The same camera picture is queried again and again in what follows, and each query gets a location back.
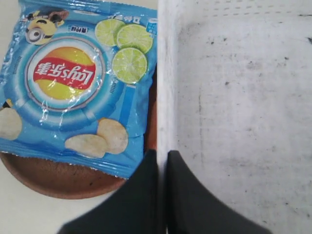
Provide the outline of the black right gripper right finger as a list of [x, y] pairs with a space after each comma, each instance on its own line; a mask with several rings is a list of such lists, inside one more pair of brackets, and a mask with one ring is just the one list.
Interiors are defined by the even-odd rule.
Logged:
[[179, 151], [168, 153], [166, 222], [170, 234], [269, 234], [210, 193]]

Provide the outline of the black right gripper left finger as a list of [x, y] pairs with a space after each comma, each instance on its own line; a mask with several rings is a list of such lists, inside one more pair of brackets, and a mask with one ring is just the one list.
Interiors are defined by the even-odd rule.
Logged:
[[156, 151], [148, 150], [133, 175], [103, 203], [64, 224], [60, 234], [156, 234]]

